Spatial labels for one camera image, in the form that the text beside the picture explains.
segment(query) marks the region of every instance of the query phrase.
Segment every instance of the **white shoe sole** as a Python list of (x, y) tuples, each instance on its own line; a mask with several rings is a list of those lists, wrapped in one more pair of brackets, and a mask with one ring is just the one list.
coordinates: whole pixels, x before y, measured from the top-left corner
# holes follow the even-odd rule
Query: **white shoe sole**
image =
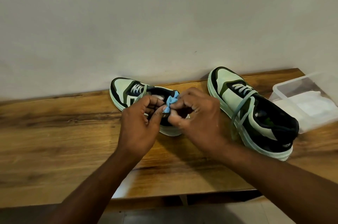
[[(217, 91), (215, 90), (215, 88), (212, 85), (212, 81), (211, 81), (211, 73), (212, 71), (209, 73), (209, 77), (208, 77), (208, 90), (211, 96), (213, 96), (214, 98), (217, 98), (220, 101), (220, 107), (221, 109), (230, 117), (233, 116), (234, 112), (231, 110), (231, 108), (224, 102), (224, 100), (218, 95)], [(235, 118), (234, 120), (234, 124), (238, 130), (239, 135), (241, 136), (241, 139), (244, 143), (244, 145), (248, 148), (251, 148), (263, 155), (272, 157), (272, 158), (276, 158), (280, 161), (286, 161), (289, 156), (292, 153), (293, 150), (293, 146), (291, 146), (290, 149), (288, 149), (287, 151), (284, 152), (279, 152), (279, 153), (275, 153), (275, 152), (269, 152), (266, 151), (262, 148), (260, 148), (250, 137), (250, 135), (248, 134), (248, 132), (246, 131), (246, 129), (244, 128), (243, 125), (241, 125), (239, 127), (239, 120), (238, 117)]]
[[(115, 98), (114, 96), (112, 95), (112, 91), (110, 90), (109, 88), (109, 94), (110, 94), (110, 97), (112, 98), (112, 102), (114, 103), (114, 105), (119, 109), (119, 110), (124, 110), (125, 107), (122, 106)], [(167, 135), (167, 136), (171, 136), (171, 137), (175, 137), (175, 136), (179, 136), (182, 134), (182, 132), (179, 130), (179, 128), (176, 128), (174, 126), (163, 126), (163, 125), (160, 125), (159, 126), (159, 132), (160, 133), (163, 133), (164, 135)]]

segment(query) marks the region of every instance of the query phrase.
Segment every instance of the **person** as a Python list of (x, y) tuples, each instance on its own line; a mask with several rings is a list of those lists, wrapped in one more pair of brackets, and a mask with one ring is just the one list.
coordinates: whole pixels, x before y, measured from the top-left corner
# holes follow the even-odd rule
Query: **person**
[[(337, 223), (338, 184), (226, 140), (220, 131), (219, 105), (218, 99), (190, 88), (171, 104), (168, 121), (203, 153), (257, 188), (294, 222)], [(58, 205), (47, 223), (97, 223), (120, 183), (154, 145), (164, 108), (162, 100), (146, 95), (124, 109), (115, 152)], [(194, 115), (184, 119), (177, 111), (193, 111)]]

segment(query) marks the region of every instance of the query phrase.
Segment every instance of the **tile floor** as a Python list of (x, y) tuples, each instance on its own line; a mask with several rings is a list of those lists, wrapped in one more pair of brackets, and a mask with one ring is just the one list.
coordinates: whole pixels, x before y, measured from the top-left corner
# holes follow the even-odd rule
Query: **tile floor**
[[(30, 206), (0, 210), (0, 224), (37, 223), (37, 219), (55, 206)], [(99, 224), (292, 224), (269, 201), (214, 204), (104, 213)]]

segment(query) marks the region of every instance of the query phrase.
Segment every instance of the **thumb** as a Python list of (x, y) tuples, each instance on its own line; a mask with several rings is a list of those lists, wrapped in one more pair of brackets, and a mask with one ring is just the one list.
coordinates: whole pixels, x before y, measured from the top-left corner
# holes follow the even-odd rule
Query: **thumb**
[(159, 123), (161, 122), (161, 119), (164, 115), (163, 110), (166, 108), (166, 105), (163, 105), (159, 107), (154, 114), (152, 115), (151, 119), (149, 120), (149, 125), (148, 127), (151, 130), (154, 130), (156, 132), (159, 131)]
[(180, 129), (188, 128), (190, 125), (190, 120), (182, 118), (176, 110), (170, 110), (170, 116), (168, 117), (168, 122), (171, 123), (173, 126), (176, 126)]

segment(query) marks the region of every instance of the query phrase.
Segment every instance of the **clear plastic box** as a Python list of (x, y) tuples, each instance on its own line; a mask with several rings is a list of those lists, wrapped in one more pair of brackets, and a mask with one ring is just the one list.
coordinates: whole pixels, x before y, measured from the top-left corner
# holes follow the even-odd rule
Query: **clear plastic box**
[(269, 100), (296, 118), (304, 133), (338, 120), (338, 78), (316, 72), (278, 83)]

